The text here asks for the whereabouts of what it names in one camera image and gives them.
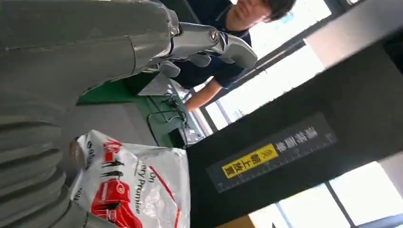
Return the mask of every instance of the yellow label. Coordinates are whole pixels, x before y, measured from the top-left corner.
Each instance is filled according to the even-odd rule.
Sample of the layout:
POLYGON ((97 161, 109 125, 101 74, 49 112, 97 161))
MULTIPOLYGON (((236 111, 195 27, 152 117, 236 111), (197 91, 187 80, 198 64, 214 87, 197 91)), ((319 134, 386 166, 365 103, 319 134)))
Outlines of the yellow label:
POLYGON ((228 179, 278 157, 272 144, 264 146, 222 167, 228 179))

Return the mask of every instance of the computer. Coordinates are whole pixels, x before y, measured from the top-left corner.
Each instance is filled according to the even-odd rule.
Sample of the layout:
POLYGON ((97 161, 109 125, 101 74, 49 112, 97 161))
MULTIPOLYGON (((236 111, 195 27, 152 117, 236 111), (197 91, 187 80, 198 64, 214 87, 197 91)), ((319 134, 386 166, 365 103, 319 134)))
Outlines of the computer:
POLYGON ((135 96, 164 96, 174 93, 170 79, 157 73, 142 73, 126 78, 125 85, 135 96))

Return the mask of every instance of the green desk mat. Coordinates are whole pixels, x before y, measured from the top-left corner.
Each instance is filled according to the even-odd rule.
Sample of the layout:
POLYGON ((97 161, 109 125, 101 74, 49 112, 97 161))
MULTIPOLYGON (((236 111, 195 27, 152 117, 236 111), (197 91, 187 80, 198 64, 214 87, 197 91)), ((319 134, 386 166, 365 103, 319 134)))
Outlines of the green desk mat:
MULTIPOLYGON (((163 96, 153 96, 152 99, 159 106, 162 111, 170 111, 171 107, 162 103, 165 100, 163 96)), ((138 110, 140 111, 142 118, 147 122, 148 115, 157 112, 156 107, 151 103, 148 97, 133 96, 125 87, 122 80, 105 83, 98 88, 95 88, 84 96, 82 96, 77 105, 96 105, 96 104, 111 104, 111 103, 125 103, 133 102, 136 104, 138 110)), ((182 105, 182 109, 185 110, 182 102, 178 101, 182 105)), ((169 119, 177 113, 166 113, 165 116, 169 119)), ((163 147, 173 147, 172 141, 168 135, 169 132, 176 128, 181 127, 180 119, 173 119, 171 122, 166 123, 161 114, 154 114, 150 119, 150 124, 153 129, 154 135, 160 146, 163 147)), ((196 129, 195 123, 188 115, 188 124, 191 128, 196 129)))

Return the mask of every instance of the robotic arm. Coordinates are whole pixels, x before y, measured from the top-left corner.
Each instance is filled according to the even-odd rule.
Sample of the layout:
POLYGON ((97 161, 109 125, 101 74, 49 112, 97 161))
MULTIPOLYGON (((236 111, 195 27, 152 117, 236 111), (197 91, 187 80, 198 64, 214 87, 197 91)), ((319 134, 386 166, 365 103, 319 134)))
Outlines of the robotic arm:
POLYGON ((157 0, 2 0, 0 4, 0 227, 114 227, 70 202, 59 119, 94 85, 205 66, 209 56, 252 67, 242 40, 180 24, 157 0))

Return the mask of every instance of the black hair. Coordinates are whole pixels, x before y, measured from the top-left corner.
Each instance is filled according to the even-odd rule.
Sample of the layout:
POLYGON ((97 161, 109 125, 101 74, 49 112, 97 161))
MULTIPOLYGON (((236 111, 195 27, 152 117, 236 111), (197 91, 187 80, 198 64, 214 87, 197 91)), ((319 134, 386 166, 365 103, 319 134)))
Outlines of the black hair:
POLYGON ((267 4, 271 9, 270 20, 279 20, 287 15, 295 5, 295 2, 296 0, 267 0, 267 4))

